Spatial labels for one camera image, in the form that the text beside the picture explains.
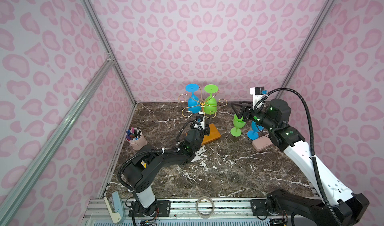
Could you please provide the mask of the green wine glass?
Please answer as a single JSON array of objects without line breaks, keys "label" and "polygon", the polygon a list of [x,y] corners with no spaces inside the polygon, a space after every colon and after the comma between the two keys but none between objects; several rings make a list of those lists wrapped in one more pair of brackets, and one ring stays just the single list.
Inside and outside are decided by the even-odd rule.
[{"label": "green wine glass", "polygon": [[234,115],[233,119],[234,127],[231,128],[231,134],[234,137],[239,137],[242,134],[241,129],[246,125],[246,123],[243,121],[243,117],[238,118],[237,115]]},{"label": "green wine glass", "polygon": [[206,115],[214,115],[218,108],[215,95],[219,91],[219,87],[214,84],[209,84],[205,86],[205,91],[210,95],[205,100],[204,112]]}]

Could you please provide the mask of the gold wire rack wooden base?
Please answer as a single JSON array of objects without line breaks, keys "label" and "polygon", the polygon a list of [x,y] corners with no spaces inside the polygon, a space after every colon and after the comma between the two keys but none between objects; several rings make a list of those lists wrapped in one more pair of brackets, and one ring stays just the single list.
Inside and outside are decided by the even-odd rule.
[{"label": "gold wire rack wooden base", "polygon": [[[192,112],[188,111],[188,99],[190,98],[190,95],[191,95],[191,93],[187,92],[186,94],[181,94],[178,97],[179,102],[187,103],[187,106],[182,109],[182,116],[185,118],[190,118],[191,116],[197,116],[197,114],[193,114]],[[205,100],[210,94],[205,91],[205,87],[203,89],[200,87],[199,90],[197,92],[195,92],[195,95],[200,99],[199,100],[199,104],[201,106],[200,112],[203,112],[205,114],[205,112],[204,112]],[[226,99],[223,99],[223,98],[217,99],[216,98],[216,100],[217,100],[217,107],[218,108],[225,107],[228,104],[228,101]],[[217,112],[214,115],[206,115],[205,114],[206,125],[210,126],[211,131],[210,131],[209,136],[204,135],[204,139],[203,139],[203,143],[202,143],[203,145],[210,143],[210,142],[213,142],[213,141],[215,141],[221,137],[221,134],[219,133],[216,126],[209,122],[209,120],[212,120],[216,116],[217,116]]]}]

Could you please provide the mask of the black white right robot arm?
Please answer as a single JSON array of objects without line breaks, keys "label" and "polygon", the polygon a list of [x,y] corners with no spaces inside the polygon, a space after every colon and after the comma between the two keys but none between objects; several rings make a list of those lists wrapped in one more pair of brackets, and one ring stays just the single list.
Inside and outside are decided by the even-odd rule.
[{"label": "black white right robot arm", "polygon": [[273,145],[298,166],[321,197],[314,200],[278,189],[267,196],[268,213],[275,215],[288,211],[318,226],[353,226],[362,219],[369,200],[344,185],[318,159],[303,135],[289,125],[291,108],[286,101],[273,99],[266,110],[259,110],[245,101],[232,103],[231,107],[242,121],[251,120],[268,130]]}]

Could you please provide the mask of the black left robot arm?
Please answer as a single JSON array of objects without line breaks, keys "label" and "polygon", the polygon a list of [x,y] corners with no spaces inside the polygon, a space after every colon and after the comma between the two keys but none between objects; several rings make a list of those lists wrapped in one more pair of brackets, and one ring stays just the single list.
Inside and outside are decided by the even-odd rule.
[{"label": "black left robot arm", "polygon": [[130,159],[126,160],[118,169],[118,180],[126,187],[144,210],[150,212],[157,207],[157,198],[152,190],[152,182],[159,171],[172,165],[186,165],[190,163],[203,145],[204,136],[210,134],[210,127],[195,125],[187,132],[183,141],[177,136],[177,145],[172,149],[155,149],[145,146]]}]

